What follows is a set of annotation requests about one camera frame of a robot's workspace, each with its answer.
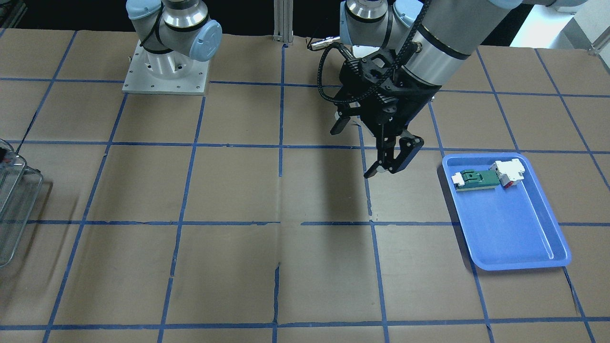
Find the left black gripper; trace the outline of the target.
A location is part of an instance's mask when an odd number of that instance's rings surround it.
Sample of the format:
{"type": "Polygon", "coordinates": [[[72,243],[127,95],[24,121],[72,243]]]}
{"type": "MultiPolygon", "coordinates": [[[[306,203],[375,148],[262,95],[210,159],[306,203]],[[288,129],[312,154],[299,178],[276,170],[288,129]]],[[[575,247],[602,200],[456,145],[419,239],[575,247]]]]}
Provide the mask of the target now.
{"type": "Polygon", "coordinates": [[[398,173],[405,169],[424,145],[424,139],[405,128],[423,106],[441,89],[416,79],[399,79],[400,91],[377,93],[360,103],[362,123],[376,137],[376,160],[364,173],[368,179],[377,173],[398,173]],[[394,156],[396,137],[399,137],[399,154],[394,156]]]}

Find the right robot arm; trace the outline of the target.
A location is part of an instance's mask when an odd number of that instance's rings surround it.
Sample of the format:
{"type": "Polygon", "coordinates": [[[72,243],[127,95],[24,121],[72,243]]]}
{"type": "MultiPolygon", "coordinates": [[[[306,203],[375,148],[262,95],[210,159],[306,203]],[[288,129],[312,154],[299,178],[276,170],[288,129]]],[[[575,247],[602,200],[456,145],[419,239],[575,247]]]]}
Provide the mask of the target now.
{"type": "Polygon", "coordinates": [[[186,75],[206,62],[222,41],[222,26],[202,0],[128,0],[128,17],[143,48],[147,72],[161,80],[186,75]]]}

